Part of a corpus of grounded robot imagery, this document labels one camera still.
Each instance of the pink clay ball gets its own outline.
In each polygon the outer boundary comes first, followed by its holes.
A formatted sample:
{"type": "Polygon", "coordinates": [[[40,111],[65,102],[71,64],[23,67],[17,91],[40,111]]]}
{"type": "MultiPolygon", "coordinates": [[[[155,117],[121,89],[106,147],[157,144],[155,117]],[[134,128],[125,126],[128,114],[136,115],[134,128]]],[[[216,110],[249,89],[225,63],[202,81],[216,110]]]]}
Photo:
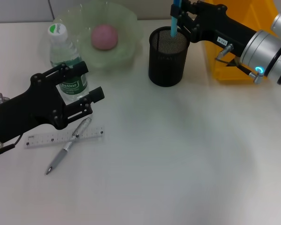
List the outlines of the pink clay ball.
{"type": "Polygon", "coordinates": [[[118,43],[118,32],[107,24],[96,26],[91,34],[91,42],[99,50],[110,50],[118,43]]]}

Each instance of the blue marker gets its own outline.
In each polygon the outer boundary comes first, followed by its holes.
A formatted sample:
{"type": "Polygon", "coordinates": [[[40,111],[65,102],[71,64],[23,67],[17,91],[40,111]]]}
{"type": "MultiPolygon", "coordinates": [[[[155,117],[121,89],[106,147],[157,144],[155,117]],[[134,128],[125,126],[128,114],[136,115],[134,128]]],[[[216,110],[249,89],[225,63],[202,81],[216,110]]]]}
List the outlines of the blue marker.
{"type": "MultiPolygon", "coordinates": [[[[174,0],[174,5],[179,6],[181,8],[182,0],[174,0]]],[[[171,37],[175,37],[177,35],[177,22],[178,20],[172,16],[172,24],[170,27],[170,35],[171,37]]]]}

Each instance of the white bottle cap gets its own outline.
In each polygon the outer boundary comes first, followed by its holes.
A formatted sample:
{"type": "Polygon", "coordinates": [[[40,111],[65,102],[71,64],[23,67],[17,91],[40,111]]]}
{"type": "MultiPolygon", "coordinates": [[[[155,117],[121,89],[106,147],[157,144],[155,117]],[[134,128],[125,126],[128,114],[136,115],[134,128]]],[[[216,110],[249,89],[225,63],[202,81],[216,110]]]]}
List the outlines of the white bottle cap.
{"type": "Polygon", "coordinates": [[[48,28],[48,34],[53,43],[65,42],[68,38],[66,26],[62,23],[52,24],[48,28]]]}

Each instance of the black mesh pen cup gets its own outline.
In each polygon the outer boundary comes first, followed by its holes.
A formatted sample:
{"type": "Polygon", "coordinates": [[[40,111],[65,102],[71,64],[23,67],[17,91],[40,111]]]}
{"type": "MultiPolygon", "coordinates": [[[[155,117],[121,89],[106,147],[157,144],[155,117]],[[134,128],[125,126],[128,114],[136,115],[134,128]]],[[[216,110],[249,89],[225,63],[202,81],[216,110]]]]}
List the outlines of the black mesh pen cup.
{"type": "Polygon", "coordinates": [[[182,79],[187,49],[190,43],[187,33],[178,29],[175,37],[170,36],[170,27],[153,31],[149,38],[149,78],[162,87],[170,87],[182,79]]]}

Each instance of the water bottle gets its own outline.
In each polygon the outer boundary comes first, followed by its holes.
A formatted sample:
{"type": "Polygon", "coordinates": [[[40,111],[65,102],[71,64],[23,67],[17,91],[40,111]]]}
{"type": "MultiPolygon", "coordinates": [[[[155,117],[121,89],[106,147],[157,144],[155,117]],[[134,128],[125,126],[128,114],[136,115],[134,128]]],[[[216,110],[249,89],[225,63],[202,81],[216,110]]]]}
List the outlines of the water bottle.
{"type": "MultiPolygon", "coordinates": [[[[48,29],[51,40],[50,62],[53,67],[65,63],[70,68],[81,62],[81,56],[73,42],[69,39],[65,25],[55,23],[48,29]]],[[[76,101],[88,94],[88,82],[85,74],[73,77],[59,84],[63,96],[70,101],[76,101]]]]}

